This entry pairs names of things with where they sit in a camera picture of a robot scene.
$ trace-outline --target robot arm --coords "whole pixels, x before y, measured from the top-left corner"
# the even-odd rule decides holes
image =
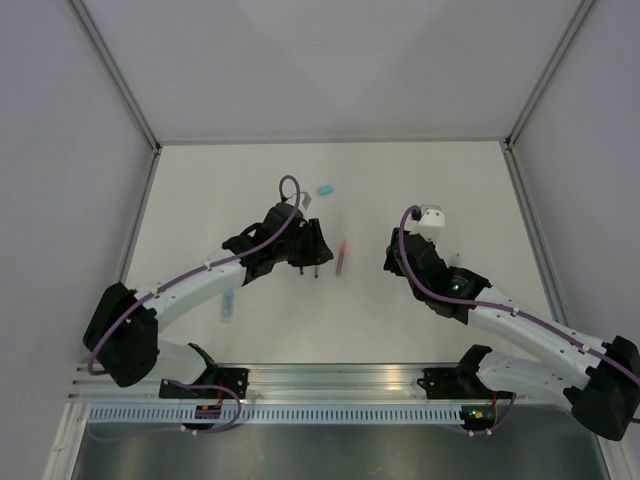
[[[135,289],[122,283],[107,288],[83,342],[117,385],[127,387],[146,376],[198,382],[215,366],[211,357],[195,344],[158,340],[160,332],[202,302],[271,273],[276,263],[302,268],[333,259],[318,219],[303,216],[310,198],[300,195],[296,205],[282,198],[261,223],[175,278]]]
[[[553,402],[585,427],[619,440],[640,404],[636,346],[622,337],[612,343],[579,333],[544,318],[464,268],[447,266],[435,242],[444,227],[438,207],[411,212],[412,231],[393,230],[384,269],[407,277],[414,297],[438,315],[499,335],[542,362],[507,357],[474,345],[460,361],[458,383],[472,398],[489,391]]]

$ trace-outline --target metal frame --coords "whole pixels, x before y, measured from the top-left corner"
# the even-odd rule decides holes
[[[74,17],[76,18],[80,28],[84,32],[87,41],[96,52],[98,59],[105,67],[109,78],[113,82],[116,90],[118,91],[120,98],[122,99],[122,103],[124,107],[127,109],[127,112],[131,116],[131,119],[134,121],[145,140],[149,144],[149,147],[153,151],[154,154],[160,150],[160,142],[158,138],[154,135],[153,130],[151,130],[151,126],[147,121],[144,113],[140,109],[140,105],[138,101],[133,95],[129,84],[127,83],[124,75],[120,71],[118,64],[116,63],[107,43],[104,40],[104,37],[100,33],[98,29],[98,25],[96,24],[91,12],[87,8],[84,3],[84,0],[67,0],[71,11],[73,12]]]
[[[151,187],[153,186],[153,180],[156,178],[156,171],[158,170],[158,162],[162,153],[162,147],[152,153],[151,161],[148,165],[148,170],[145,177],[144,187],[140,194],[140,200],[136,209],[136,216],[129,228],[127,234],[127,243],[122,251],[118,270],[116,273],[116,280],[125,281],[127,275],[129,275],[129,268],[131,266],[131,259],[135,251],[136,242],[138,241],[138,235],[140,234],[140,228],[142,227],[142,220],[144,219],[144,213],[147,210],[147,203],[149,202],[149,195],[151,195]]]
[[[520,115],[518,115],[511,132],[507,135],[505,142],[509,148],[513,147],[518,141],[518,138],[520,138],[531,114],[536,108],[536,105],[551,83],[555,72],[558,70],[558,67],[562,63],[562,60],[565,58],[567,51],[573,43],[573,40],[578,35],[578,32],[580,32],[580,29],[584,25],[585,20],[593,10],[596,3],[597,0],[582,0],[578,5],[578,8],[576,8],[571,20],[569,20],[569,23],[562,34],[562,37],[560,37],[560,41],[556,45],[556,48],[542,71],[542,74],[533,87],[533,91],[520,111]]]

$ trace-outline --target pink marker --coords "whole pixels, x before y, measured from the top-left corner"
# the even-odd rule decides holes
[[[344,254],[347,251],[347,242],[342,242],[340,245],[340,253],[338,254],[338,261],[336,262],[336,277],[339,277],[342,273],[342,264],[344,262]]]

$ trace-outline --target purple cable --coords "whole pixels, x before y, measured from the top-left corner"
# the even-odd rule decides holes
[[[196,267],[192,270],[189,270],[188,272],[185,272],[181,275],[178,275],[176,278],[169,280],[167,283],[160,285],[158,287],[158,293],[163,293],[166,290],[168,290],[169,288],[177,285],[178,283],[186,280],[187,278],[192,277],[193,275],[196,275],[200,272],[204,272],[207,269],[211,269],[214,267],[219,267],[220,265],[224,265],[230,262],[233,262],[235,260],[239,260],[241,258],[244,258],[248,255],[254,254],[259,250],[262,250],[265,247],[268,247],[269,245],[271,245],[273,242],[276,241],[276,239],[282,235],[282,232],[284,232],[287,227],[289,226],[289,224],[291,224],[291,222],[293,221],[293,218],[295,217],[296,213],[298,213],[298,207],[300,206],[300,184],[298,183],[298,180],[292,176],[292,175],[285,175],[284,177],[282,177],[280,179],[280,183],[278,184],[278,190],[280,193],[280,198],[286,198],[283,192],[282,187],[284,186],[284,182],[286,182],[287,180],[291,180],[293,182],[293,185],[296,188],[296,201],[295,204],[293,206],[293,210],[291,211],[291,213],[289,214],[289,216],[287,217],[287,219],[284,221],[284,223],[282,224],[282,226],[273,234],[271,235],[269,238],[267,238],[264,242],[262,242],[260,245],[256,245],[253,248],[250,248],[247,251],[244,251],[242,253],[238,253],[237,255],[233,255],[232,257],[227,257],[227,258],[223,258],[222,260],[217,260],[213,263],[211,263],[211,265],[209,265],[208,267],[206,265],[202,265],[200,267]],[[96,344],[95,348],[93,349],[93,351],[91,352],[91,357],[89,357],[89,364],[87,365],[87,371],[89,372],[90,375],[104,375],[104,373],[102,373],[101,371],[97,371],[94,370],[94,365],[96,363],[96,360],[98,358],[98,353],[100,353],[100,350],[102,350],[102,347],[104,347],[104,344],[107,343],[107,340],[109,340],[109,337],[111,337],[111,335],[113,335],[113,332],[115,332],[118,327],[120,325],[122,325],[122,323],[129,317],[129,315],[131,315],[138,307],[140,307],[142,304],[144,304],[145,302],[148,302],[149,300],[151,300],[153,298],[153,293],[148,293],[145,296],[143,296],[142,298],[140,298],[139,300],[137,300],[133,305],[131,305],[129,308],[127,308],[127,310],[120,315],[120,317],[113,323],[113,325],[111,325],[111,327],[109,327],[109,329],[107,329],[107,331],[104,333],[104,335],[102,336],[102,338],[100,338],[100,340],[98,340],[98,343]]]
[[[221,391],[231,395],[233,400],[238,405],[238,409],[236,410],[235,414],[233,415],[233,418],[231,420],[229,420],[227,423],[225,423],[224,425],[207,428],[205,430],[192,429],[192,430],[185,430],[185,431],[189,431],[189,432],[194,432],[195,431],[195,432],[203,433],[203,434],[204,433],[220,433],[220,432],[224,432],[226,430],[229,430],[229,429],[233,428],[235,423],[240,418],[240,413],[242,412],[242,402],[240,401],[240,397],[238,397],[238,395],[236,395],[236,393],[233,390],[230,390],[227,387],[223,387],[222,385],[185,385],[184,383],[176,382],[174,380],[170,380],[170,382],[173,383],[174,385],[177,385],[180,388],[184,388],[184,389],[187,389],[187,390],[203,390],[203,389],[221,390]],[[123,440],[130,440],[132,438],[142,437],[142,436],[149,435],[149,434],[152,434],[152,433],[181,432],[181,431],[183,431],[183,429],[181,427],[160,427],[160,428],[152,428],[151,430],[144,430],[142,432],[140,432],[140,431],[133,432],[133,433],[129,433],[127,435],[121,435],[119,437],[100,437],[100,436],[96,435],[95,433],[93,433],[91,431],[90,425],[87,424],[87,429],[86,429],[87,437],[89,437],[91,440],[95,440],[96,442],[103,442],[103,443],[120,442],[120,441],[123,441]]]
[[[463,300],[460,298],[453,298],[453,297],[446,297],[444,295],[439,295],[429,290],[420,282],[420,280],[418,280],[418,277],[416,277],[416,274],[411,269],[411,265],[409,265],[409,259],[407,258],[407,250],[405,247],[405,241],[404,241],[404,235],[403,235],[405,224],[407,223],[407,219],[416,210],[420,211],[420,207],[418,207],[417,205],[413,205],[409,207],[406,212],[404,212],[404,215],[402,216],[402,220],[400,221],[400,235],[398,236],[398,239],[399,239],[398,245],[400,247],[400,257],[402,259],[402,265],[404,266],[405,273],[409,277],[409,280],[411,281],[411,283],[413,283],[416,287],[418,287],[418,289],[425,295],[428,295],[429,297],[441,302],[453,303],[456,305],[467,305],[471,307],[495,308],[496,310],[501,310],[503,312],[513,314],[514,313],[513,308],[507,305],[502,305],[502,304],[493,303],[493,302],[476,301],[476,300]],[[584,350],[583,349],[584,345],[582,344],[582,342],[579,342],[578,340],[573,338],[571,335],[564,333],[562,330],[554,327],[553,325],[549,325],[544,320],[541,320],[538,317],[531,315],[530,313],[527,313],[527,312],[517,311],[515,313],[519,317],[529,320],[530,322],[538,325],[539,327],[544,328],[545,330],[548,330],[551,333],[554,333],[558,337],[569,342],[574,347],[578,347],[579,349]],[[602,353],[595,351],[593,349],[587,349],[587,353],[590,353],[591,355],[598,358],[599,360],[609,364],[611,367],[615,368],[620,373],[624,374],[632,382],[634,382],[638,387],[640,387],[640,377],[635,375],[628,368],[624,367],[623,365],[616,362],[615,360],[612,360],[606,355],[603,355]]]

